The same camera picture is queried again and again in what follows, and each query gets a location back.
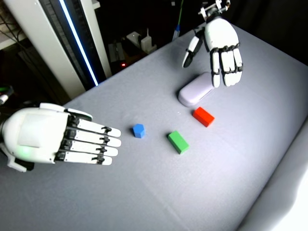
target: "green block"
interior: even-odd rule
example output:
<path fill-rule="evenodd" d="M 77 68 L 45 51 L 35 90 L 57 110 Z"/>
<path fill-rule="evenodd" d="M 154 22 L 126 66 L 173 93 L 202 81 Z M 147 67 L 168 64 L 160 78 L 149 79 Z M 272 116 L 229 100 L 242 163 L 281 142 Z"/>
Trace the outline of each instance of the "green block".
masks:
<path fill-rule="evenodd" d="M 170 133 L 168 135 L 168 140 L 172 143 L 179 154 L 182 154 L 189 148 L 188 143 L 177 131 Z"/>

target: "blue block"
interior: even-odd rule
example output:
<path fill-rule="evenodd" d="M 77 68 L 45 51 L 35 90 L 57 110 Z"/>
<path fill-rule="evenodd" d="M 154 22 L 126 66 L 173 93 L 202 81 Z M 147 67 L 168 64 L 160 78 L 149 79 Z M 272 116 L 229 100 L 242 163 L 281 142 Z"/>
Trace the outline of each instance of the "blue block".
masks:
<path fill-rule="evenodd" d="M 137 138 L 142 138 L 145 135 L 145 129 L 142 124 L 136 124 L 133 126 L 134 135 Z"/>

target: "toy block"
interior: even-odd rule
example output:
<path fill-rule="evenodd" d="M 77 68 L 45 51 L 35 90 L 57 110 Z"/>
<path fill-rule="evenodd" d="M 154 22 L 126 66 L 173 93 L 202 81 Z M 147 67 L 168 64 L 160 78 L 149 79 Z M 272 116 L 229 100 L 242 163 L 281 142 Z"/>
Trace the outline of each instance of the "toy block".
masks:
<path fill-rule="evenodd" d="M 133 131 L 136 138 L 142 138 L 145 135 L 145 129 L 142 124 L 136 124 L 133 127 Z"/>
<path fill-rule="evenodd" d="M 193 117 L 195 117 L 200 123 L 202 123 L 206 127 L 208 127 L 215 119 L 210 113 L 208 113 L 202 107 L 199 107 L 198 109 L 195 110 L 195 112 L 193 113 Z"/>
<path fill-rule="evenodd" d="M 178 151 L 179 154 L 182 154 L 189 148 L 188 143 L 177 131 L 170 133 L 168 135 L 168 140 L 172 143 L 172 145 Z"/>

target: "robotic hand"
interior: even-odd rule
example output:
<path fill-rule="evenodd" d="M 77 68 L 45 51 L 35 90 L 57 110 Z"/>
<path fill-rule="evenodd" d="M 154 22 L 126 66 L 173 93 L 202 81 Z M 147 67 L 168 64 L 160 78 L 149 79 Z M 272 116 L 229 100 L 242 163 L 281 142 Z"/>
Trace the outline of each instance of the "robotic hand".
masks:
<path fill-rule="evenodd" d="M 201 8 L 201 14 L 206 21 L 206 26 L 199 32 L 195 32 L 195 37 L 191 40 L 186 50 L 182 66 L 188 67 L 193 61 L 193 57 L 200 50 L 202 43 L 205 43 L 207 51 L 211 55 L 211 68 L 213 85 L 220 86 L 220 66 L 224 83 L 227 87 L 238 83 L 242 77 L 243 63 L 240 51 L 238 36 L 231 24 L 222 19 L 220 15 L 230 7 L 230 0 L 226 0 L 226 6 L 221 7 L 222 0 L 206 8 Z"/>
<path fill-rule="evenodd" d="M 50 103 L 24 108 L 2 122 L 0 149 L 7 165 L 21 172 L 32 170 L 34 162 L 110 165 L 121 131 L 91 121 L 87 113 Z"/>

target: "dark background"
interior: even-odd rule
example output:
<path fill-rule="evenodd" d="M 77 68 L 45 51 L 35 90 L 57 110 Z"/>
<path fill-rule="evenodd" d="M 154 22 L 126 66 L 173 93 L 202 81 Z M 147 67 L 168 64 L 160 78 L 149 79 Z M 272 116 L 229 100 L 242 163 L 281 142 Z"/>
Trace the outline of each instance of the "dark background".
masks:
<path fill-rule="evenodd" d="M 136 31 L 150 36 L 158 48 L 171 42 L 177 25 L 180 0 L 100 0 L 97 18 L 106 44 Z M 204 20 L 198 15 L 202 0 L 184 0 L 181 34 Z M 232 0 L 223 14 L 232 24 L 257 36 L 299 61 L 308 64 L 308 1 Z"/>

